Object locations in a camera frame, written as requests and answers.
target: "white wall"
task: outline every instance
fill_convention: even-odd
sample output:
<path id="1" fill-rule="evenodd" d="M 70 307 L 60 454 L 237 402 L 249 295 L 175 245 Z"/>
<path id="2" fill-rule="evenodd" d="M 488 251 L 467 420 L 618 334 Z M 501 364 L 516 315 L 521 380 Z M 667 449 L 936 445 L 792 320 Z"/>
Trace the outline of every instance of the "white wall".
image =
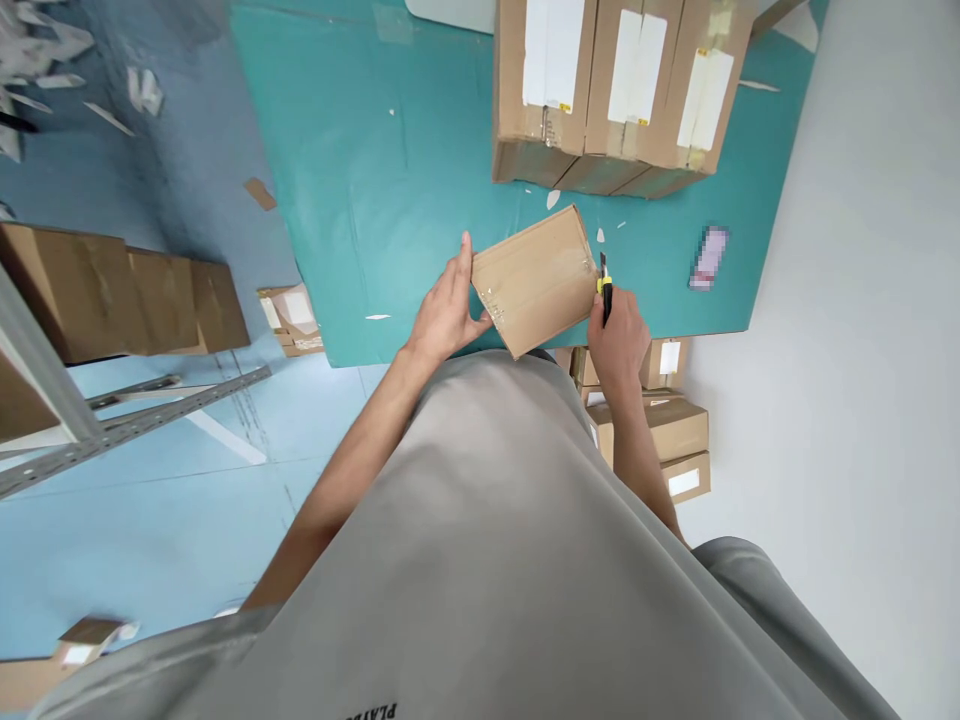
<path id="1" fill-rule="evenodd" d="M 834 0 L 751 328 L 694 343 L 714 491 L 680 509 L 927 720 L 960 717 L 958 72 L 956 0 Z"/>

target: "person's right hand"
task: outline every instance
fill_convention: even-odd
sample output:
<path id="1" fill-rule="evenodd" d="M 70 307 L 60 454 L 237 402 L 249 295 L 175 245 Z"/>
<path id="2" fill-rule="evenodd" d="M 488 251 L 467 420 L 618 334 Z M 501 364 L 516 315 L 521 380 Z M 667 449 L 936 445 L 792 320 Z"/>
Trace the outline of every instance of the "person's right hand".
<path id="1" fill-rule="evenodd" d="M 603 327 L 603 298 L 599 294 L 594 297 L 587 342 L 607 402 L 639 400 L 643 392 L 640 366 L 650 347 L 650 328 L 640 315 L 632 292 L 613 288 L 613 304 L 606 327 Z"/>

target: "gray t-shirt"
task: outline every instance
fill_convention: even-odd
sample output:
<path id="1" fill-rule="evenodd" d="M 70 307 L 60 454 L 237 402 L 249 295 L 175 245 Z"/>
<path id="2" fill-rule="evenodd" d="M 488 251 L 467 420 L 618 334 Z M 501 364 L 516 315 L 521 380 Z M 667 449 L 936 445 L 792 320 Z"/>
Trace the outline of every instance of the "gray t-shirt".
<path id="1" fill-rule="evenodd" d="M 692 553 L 570 379 L 444 365 L 300 588 L 91 664 L 44 718 L 895 718 L 754 545 Z"/>

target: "cardboard box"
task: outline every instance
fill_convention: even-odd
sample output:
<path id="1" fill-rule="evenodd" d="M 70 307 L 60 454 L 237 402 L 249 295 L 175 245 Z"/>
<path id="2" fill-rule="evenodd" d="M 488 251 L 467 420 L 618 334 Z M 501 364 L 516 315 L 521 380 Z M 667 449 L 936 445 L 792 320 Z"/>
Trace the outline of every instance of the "cardboard box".
<path id="1" fill-rule="evenodd" d="M 640 384 L 648 390 L 683 387 L 690 338 L 663 338 L 650 343 L 640 368 Z"/>
<path id="2" fill-rule="evenodd" d="M 190 261 L 152 250 L 127 248 L 137 284 L 146 340 L 131 355 L 160 355 L 197 344 Z"/>
<path id="3" fill-rule="evenodd" d="M 710 492 L 710 453 L 688 455 L 660 465 L 673 504 Z"/>
<path id="4" fill-rule="evenodd" d="M 30 710 L 58 684 L 96 660 L 123 623 L 84 618 L 57 644 L 53 657 L 0 661 L 0 713 Z"/>
<path id="5" fill-rule="evenodd" d="M 320 326 L 303 283 L 292 287 L 257 290 L 273 334 L 287 357 L 323 352 Z"/>
<path id="6" fill-rule="evenodd" d="M 247 324 L 237 299 L 230 268 L 218 263 L 190 261 L 198 343 L 179 352 L 208 355 L 250 344 Z"/>
<path id="7" fill-rule="evenodd" d="M 586 320 L 598 277 L 574 205 L 473 259 L 473 286 L 514 360 Z"/>
<path id="8" fill-rule="evenodd" d="M 65 363 L 123 355 L 146 341 L 120 238 L 2 223 L 0 262 Z"/>
<path id="9" fill-rule="evenodd" d="M 663 112 L 669 153 L 652 163 L 668 172 L 644 172 L 616 194 L 663 197 L 717 171 L 756 17 L 757 0 L 685 0 Z"/>
<path id="10" fill-rule="evenodd" d="M 597 0 L 499 0 L 493 181 L 552 188 L 583 154 Z"/>
<path id="11" fill-rule="evenodd" d="M 33 386 L 0 353 L 0 442 L 30 435 L 60 423 Z"/>
<path id="12" fill-rule="evenodd" d="M 651 165 L 673 160 L 664 151 L 665 106 L 683 5 L 598 1 L 583 157 L 558 188 L 612 195 Z"/>
<path id="13" fill-rule="evenodd" d="M 710 426 L 702 407 L 676 399 L 644 408 L 660 462 L 709 449 Z"/>

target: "blue floor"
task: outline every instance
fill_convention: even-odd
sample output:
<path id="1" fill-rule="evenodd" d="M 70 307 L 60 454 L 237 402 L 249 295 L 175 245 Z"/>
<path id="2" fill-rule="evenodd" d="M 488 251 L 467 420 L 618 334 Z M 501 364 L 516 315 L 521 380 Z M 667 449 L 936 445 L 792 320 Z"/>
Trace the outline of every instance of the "blue floor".
<path id="1" fill-rule="evenodd" d="M 76 4 L 53 12 L 75 13 Z M 181 420 L 0 502 L 0 659 L 49 655 L 88 614 L 139 621 L 142 638 L 236 605 L 385 369 L 331 369 L 322 354 L 280 352 L 256 289 L 299 275 L 279 213 L 264 212 L 243 189 L 250 177 L 272 181 L 225 14 L 218 2 L 187 5 L 83 3 L 98 41 L 83 60 L 90 87 L 42 98 L 57 112 L 49 122 L 75 118 L 83 126 L 57 134 L 66 143 L 59 155 L 44 154 L 49 140 L 41 133 L 25 147 L 22 166 L 0 158 L 0 200 L 24 222 L 123 234 L 132 245 L 229 263 L 250 348 L 124 358 L 73 372 L 92 395 L 168 372 L 203 384 L 269 364 L 272 378 L 207 410 L 268 460 L 251 466 Z M 136 115 L 126 101 L 120 80 L 129 63 L 156 73 L 166 94 L 159 119 Z M 94 90 L 137 138 L 76 109 L 90 99 L 81 93 Z M 118 199 L 108 187 L 91 208 L 71 206 L 69 186 L 58 188 L 55 207 L 18 194 L 25 178 L 52 175 L 51 163 L 67 162 L 67 151 L 76 158 L 89 138 L 103 141 L 90 152 L 127 143 L 127 155 L 117 157 L 133 169 L 99 171 L 134 188 L 131 197 Z M 89 182 L 71 177 L 78 186 Z"/>

